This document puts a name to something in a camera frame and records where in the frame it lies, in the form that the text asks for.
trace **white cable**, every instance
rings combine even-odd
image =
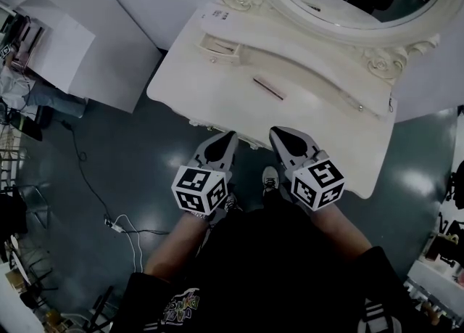
[[[133,243],[132,243],[132,239],[131,237],[129,236],[129,234],[126,232],[125,233],[129,239],[129,242],[130,242],[130,247],[132,248],[132,261],[133,261],[133,272],[137,272],[137,266],[136,266],[136,250],[133,249]]]
[[[117,218],[116,218],[116,221],[114,222],[114,225],[118,222],[118,220],[121,218],[121,217],[125,217],[126,220],[128,220],[129,224],[130,224],[130,227],[132,227],[132,229],[136,232],[137,234],[137,238],[138,238],[138,250],[140,250],[140,272],[144,272],[144,265],[143,265],[143,258],[144,258],[144,253],[142,252],[142,248],[140,246],[140,233],[136,230],[136,228],[133,226],[131,220],[129,219],[129,217],[126,215],[126,214],[121,214],[119,215]],[[133,251],[133,267],[134,267],[134,272],[137,272],[137,267],[136,267],[136,251],[134,250],[133,248],[133,243],[132,243],[132,239],[131,237],[129,236],[129,234],[126,232],[125,233],[128,238],[129,238],[129,241],[130,241],[130,245],[132,247],[132,251]]]

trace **wire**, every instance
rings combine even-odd
[[[138,231],[124,231],[125,234],[140,234],[142,232],[149,232],[150,234],[155,235],[169,235],[169,231],[158,231],[158,230],[138,230]]]
[[[115,222],[114,222],[114,225],[119,221],[119,219],[121,217],[125,217],[126,220],[128,220],[129,224],[130,224],[130,227],[133,228],[133,230],[137,233],[137,238],[138,238],[138,250],[140,250],[140,269],[141,271],[140,272],[143,272],[144,271],[144,265],[142,263],[142,260],[143,260],[143,257],[144,257],[144,253],[142,252],[142,248],[140,247],[140,233],[136,230],[136,228],[133,226],[131,220],[129,219],[129,217],[126,215],[126,214],[121,214],[119,215]],[[133,251],[133,266],[134,266],[134,272],[136,272],[137,270],[137,267],[136,267],[136,251],[133,249],[133,244],[132,244],[132,239],[131,239],[131,236],[126,232],[125,233],[127,235],[127,237],[129,238],[130,240],[130,245],[132,245],[132,251]]]
[[[136,250],[134,249],[133,247],[133,243],[132,243],[132,239],[131,239],[131,236],[129,234],[126,234],[128,239],[129,239],[129,242],[130,242],[130,247],[132,248],[132,261],[133,261],[133,272],[137,272],[137,266],[136,266]]]
[[[80,170],[80,174],[82,175],[82,178],[83,180],[85,181],[85,183],[87,184],[87,187],[90,189],[90,191],[92,191],[92,193],[95,195],[95,197],[100,201],[101,205],[103,205],[103,208],[105,210],[105,219],[109,219],[111,220],[111,214],[109,213],[109,209],[108,209],[108,206],[107,204],[103,201],[103,199],[95,192],[94,188],[92,187],[92,185],[90,185],[90,183],[88,182],[88,179],[86,178],[86,175],[82,169],[82,163],[85,163],[87,161],[87,154],[82,151],[82,152],[79,152],[79,149],[78,149],[78,144],[75,140],[75,133],[74,133],[74,128],[68,123],[66,122],[65,120],[62,120],[61,122],[61,125],[63,127],[65,127],[68,131],[70,131],[72,133],[72,142],[74,144],[74,150],[75,150],[75,153],[78,157],[78,166],[79,166],[79,170]]]

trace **marker cube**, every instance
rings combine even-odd
[[[319,210],[340,199],[345,178],[330,159],[293,172],[291,193],[311,210]]]
[[[225,173],[182,165],[171,189],[180,209],[209,215],[228,195]]]

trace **gray floor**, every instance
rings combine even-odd
[[[178,166],[214,132],[190,126],[145,95],[133,115],[91,102],[82,119],[71,121],[78,147],[88,155],[83,169],[113,218],[126,213],[137,229],[171,230],[181,215],[170,191]],[[372,243],[384,247],[402,278],[444,197],[455,129],[454,110],[397,124],[373,196],[361,200],[347,193],[340,202]],[[22,181],[38,184],[51,205],[47,231],[29,220],[30,237],[49,251],[54,264],[50,282],[59,291],[47,292],[49,301],[69,312],[90,308],[109,285],[121,295],[133,270],[131,246],[104,225],[104,208],[80,176],[72,134],[53,122],[43,142],[24,139],[24,146],[30,159],[20,172]],[[269,164],[276,165],[272,152],[240,143],[233,182],[245,209],[260,206],[261,172]],[[144,260],[162,238],[141,235]]]

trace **power strip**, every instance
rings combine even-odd
[[[121,226],[115,225],[112,221],[108,218],[104,219],[104,224],[107,225],[110,229],[119,232],[120,234],[124,232],[124,229]]]

